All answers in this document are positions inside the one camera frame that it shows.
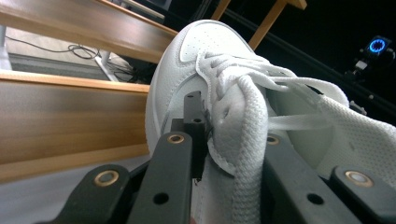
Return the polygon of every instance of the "black metal bracket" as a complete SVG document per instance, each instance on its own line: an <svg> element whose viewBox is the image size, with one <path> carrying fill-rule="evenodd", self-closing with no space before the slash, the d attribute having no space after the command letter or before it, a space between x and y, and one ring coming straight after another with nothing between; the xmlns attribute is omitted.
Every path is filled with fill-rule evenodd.
<svg viewBox="0 0 396 224"><path fill-rule="evenodd" d="M98 167L81 180L62 212L43 224L190 222L192 178L200 178L211 131L200 92L184 99L150 162L131 173ZM280 136L269 134L262 172L262 223L396 223L396 191L359 167L319 176Z"/></svg>

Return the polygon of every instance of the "white sneaker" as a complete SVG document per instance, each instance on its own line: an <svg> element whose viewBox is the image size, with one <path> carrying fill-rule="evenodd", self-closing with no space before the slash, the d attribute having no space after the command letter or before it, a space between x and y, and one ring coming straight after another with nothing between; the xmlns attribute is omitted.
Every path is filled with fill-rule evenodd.
<svg viewBox="0 0 396 224"><path fill-rule="evenodd" d="M260 223L268 133L289 139L322 175L354 164L396 189L395 127L348 109L335 85L271 65L221 22L190 24L158 64L146 110L151 153L172 119L183 118L183 98L192 91L201 91L213 125L191 205L197 223Z"/></svg>

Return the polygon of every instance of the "wooden frame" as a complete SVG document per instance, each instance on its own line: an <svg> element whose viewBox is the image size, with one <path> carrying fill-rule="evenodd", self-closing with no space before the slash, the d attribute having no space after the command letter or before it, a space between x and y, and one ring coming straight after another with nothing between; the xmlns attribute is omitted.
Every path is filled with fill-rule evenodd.
<svg viewBox="0 0 396 224"><path fill-rule="evenodd" d="M0 24L152 63L177 34L104 0L1 0Z"/></svg>
<svg viewBox="0 0 396 224"><path fill-rule="evenodd" d="M0 182L148 154L148 91L0 70Z"/></svg>
<svg viewBox="0 0 396 224"><path fill-rule="evenodd" d="M230 4L231 0L220 0L218 7L212 15L212 20L218 21L221 15L225 12L225 9ZM256 49L259 44L262 42L262 39L270 30L271 26L276 21L277 17L283 11L283 8L287 4L295 6L299 9L304 10L306 8L305 0L276 0L274 6L268 12L267 16L262 21L262 24L259 26L257 31L254 33L253 37L251 37L248 44L252 49Z"/></svg>

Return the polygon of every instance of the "wooden plank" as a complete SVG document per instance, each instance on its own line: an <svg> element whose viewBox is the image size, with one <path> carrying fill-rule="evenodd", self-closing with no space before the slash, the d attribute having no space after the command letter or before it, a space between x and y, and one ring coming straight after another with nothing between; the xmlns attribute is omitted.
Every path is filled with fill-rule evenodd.
<svg viewBox="0 0 396 224"><path fill-rule="evenodd" d="M154 16L154 17L157 17L157 18L160 18L160 19L165 19L165 16L163 14L158 13L157 11L154 11L154 10L152 10L149 7L145 7L145 6L137 3L136 1L123 0L122 3L126 4L126 5L129 5L131 7L134 7L134 8L138 8L139 10L144 11L145 13L147 13L147 14L149 14L151 16Z"/></svg>
<svg viewBox="0 0 396 224"><path fill-rule="evenodd" d="M9 70L0 70L0 80L45 83L60 86L84 87L113 91L136 91L143 93L149 92L149 85L143 84L110 82L79 77L60 77Z"/></svg>
<svg viewBox="0 0 396 224"><path fill-rule="evenodd" d="M146 144L147 94L0 81L0 164Z"/></svg>
<svg viewBox="0 0 396 224"><path fill-rule="evenodd" d="M35 175L59 172L94 163L119 161L147 154L149 154L147 145L141 144L2 164L0 165L0 183Z"/></svg>
<svg viewBox="0 0 396 224"><path fill-rule="evenodd" d="M231 0L220 0L218 7L216 7L215 12L210 19L218 21L224 13L225 9L227 9L227 6L230 4L230 2Z"/></svg>
<svg viewBox="0 0 396 224"><path fill-rule="evenodd" d="M157 63L176 32L95 0L1 0L0 23Z"/></svg>
<svg viewBox="0 0 396 224"><path fill-rule="evenodd" d="M307 6L305 0L286 0L288 4L291 4L294 7L304 10Z"/></svg>
<svg viewBox="0 0 396 224"><path fill-rule="evenodd" d="M270 12L268 12L256 33L254 33L253 37L251 37L250 41L248 42L252 49L256 49L259 46L259 44L262 42L262 39L268 33L271 26L282 12L283 8L285 8L286 4L287 3L283 0L276 0L274 6L271 8Z"/></svg>

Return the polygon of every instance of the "hole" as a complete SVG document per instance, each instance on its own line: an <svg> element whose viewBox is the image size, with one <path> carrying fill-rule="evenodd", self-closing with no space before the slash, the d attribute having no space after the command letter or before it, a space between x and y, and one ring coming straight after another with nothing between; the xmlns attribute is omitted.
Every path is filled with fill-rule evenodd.
<svg viewBox="0 0 396 224"><path fill-rule="evenodd" d="M279 144L279 139L274 136L267 136L267 144L277 145L277 144Z"/></svg>
<svg viewBox="0 0 396 224"><path fill-rule="evenodd" d="M154 196L152 201L158 205L161 205L169 201L169 196L167 193L158 193Z"/></svg>
<svg viewBox="0 0 396 224"><path fill-rule="evenodd" d="M324 204L323 199L318 196L317 194L310 193L306 196L309 202L314 203L314 204Z"/></svg>
<svg viewBox="0 0 396 224"><path fill-rule="evenodd" d="M374 184L373 180L370 179L369 176L357 171L346 171L345 176L347 180L359 187L370 188Z"/></svg>
<svg viewBox="0 0 396 224"><path fill-rule="evenodd" d="M173 134L168 137L168 142L172 144L179 144L184 141L183 135Z"/></svg>
<svg viewBox="0 0 396 224"><path fill-rule="evenodd" d="M119 173L113 170L101 172L93 180L96 186L107 187L114 184L119 179Z"/></svg>

